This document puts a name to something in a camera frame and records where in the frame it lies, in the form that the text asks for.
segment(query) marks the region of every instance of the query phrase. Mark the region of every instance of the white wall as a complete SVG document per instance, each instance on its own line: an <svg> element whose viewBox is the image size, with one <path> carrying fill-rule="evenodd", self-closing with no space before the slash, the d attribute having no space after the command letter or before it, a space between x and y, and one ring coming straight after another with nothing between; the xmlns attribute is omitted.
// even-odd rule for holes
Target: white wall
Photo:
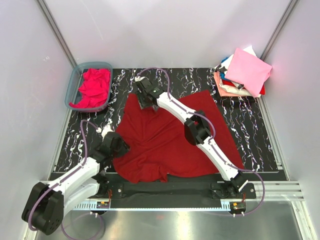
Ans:
<svg viewBox="0 0 320 240"><path fill-rule="evenodd" d="M289 0L45 0L78 63L212 67L260 55Z"/></svg>
<svg viewBox="0 0 320 240"><path fill-rule="evenodd" d="M72 68L36 1L0 1L0 31L0 233L20 240L26 200L53 163Z"/></svg>
<svg viewBox="0 0 320 240"><path fill-rule="evenodd" d="M320 1L302 0L266 62L270 111L290 177L298 180L320 237Z"/></svg>

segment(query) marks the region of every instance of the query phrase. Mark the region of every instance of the stack of folded clothes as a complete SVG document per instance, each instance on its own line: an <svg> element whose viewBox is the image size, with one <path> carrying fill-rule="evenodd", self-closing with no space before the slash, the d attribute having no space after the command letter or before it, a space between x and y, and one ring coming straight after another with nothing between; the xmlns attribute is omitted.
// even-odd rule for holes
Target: stack of folded clothes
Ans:
<svg viewBox="0 0 320 240"><path fill-rule="evenodd" d="M235 53L216 66L214 80L220 96L259 98L266 93L264 83L272 66L260 60L252 46L237 48Z"/></svg>

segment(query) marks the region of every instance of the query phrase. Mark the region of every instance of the black marble table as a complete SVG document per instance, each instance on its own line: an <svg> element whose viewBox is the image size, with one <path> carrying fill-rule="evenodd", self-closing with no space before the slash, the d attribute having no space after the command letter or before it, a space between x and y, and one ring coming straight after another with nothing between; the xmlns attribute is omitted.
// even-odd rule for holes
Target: black marble table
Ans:
<svg viewBox="0 0 320 240"><path fill-rule="evenodd" d="M259 172L278 170L275 156L257 100L252 97L220 97L212 68L168 68L171 94L181 98L189 94L209 90L224 117L244 167ZM109 106L96 113L73 111L64 136L61 152L53 172L64 173L80 162L84 156L84 142L80 133L80 121L89 120L103 128L107 124L115 129L121 122L129 93L137 90L133 81L141 69L114 69ZM159 81L165 89L167 80L159 70L149 70L143 76ZM102 141L90 126L84 127L89 149ZM114 172L109 166L107 172Z"/></svg>

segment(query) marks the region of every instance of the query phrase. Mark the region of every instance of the bright red garment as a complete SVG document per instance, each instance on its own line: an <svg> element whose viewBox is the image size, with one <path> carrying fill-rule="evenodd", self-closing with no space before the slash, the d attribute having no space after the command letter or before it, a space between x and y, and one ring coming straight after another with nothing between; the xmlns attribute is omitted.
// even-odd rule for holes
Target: bright red garment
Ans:
<svg viewBox="0 0 320 240"><path fill-rule="evenodd" d="M77 104L69 105L77 109L96 108L103 105L108 98L110 70L90 68L83 74L83 84L79 87L82 99Z"/></svg>
<svg viewBox="0 0 320 240"><path fill-rule="evenodd" d="M222 80L222 83L223 83L224 85L229 85L229 86L232 86L232 87L235 86L231 81L226 81L226 80L223 80L223 79L221 79L221 80ZM261 89L261 91L260 91L260 94L261 94L261 95L265 95L265 94L266 94L265 85L262 86L262 89Z"/></svg>
<svg viewBox="0 0 320 240"><path fill-rule="evenodd" d="M197 92L180 101L205 112L216 129L217 145L232 163L243 168L235 142L210 92ZM151 107L140 109L135 94L129 94L116 132L129 144L130 151L115 158L113 165L120 176L132 183L167 181L167 174L188 178L218 172L197 146L187 142L184 125L177 118L163 108L157 112Z"/></svg>

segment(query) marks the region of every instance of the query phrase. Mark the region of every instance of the marble tabletop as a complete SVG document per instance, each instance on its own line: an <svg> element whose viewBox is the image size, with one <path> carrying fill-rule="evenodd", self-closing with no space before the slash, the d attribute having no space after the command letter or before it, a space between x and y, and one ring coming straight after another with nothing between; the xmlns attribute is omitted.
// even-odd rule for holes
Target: marble tabletop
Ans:
<svg viewBox="0 0 320 240"><path fill-rule="evenodd" d="M129 93L137 90L133 81L141 69L114 69L113 82L108 107L96 113L71 113L58 161L53 172L64 173L74 167L84 157L84 142L80 133L80 121L89 120L103 128L107 124L116 129L124 114ZM171 94L181 98L189 94L209 90L224 117L244 167L259 172L278 170L269 141L265 123L256 99L252 97L220 97L213 77L212 68L167 68L170 76ZM165 89L167 80L159 70L148 70L143 76L158 81ZM88 148L98 145L102 138L90 126L84 127ZM112 165L107 172L114 172Z"/></svg>

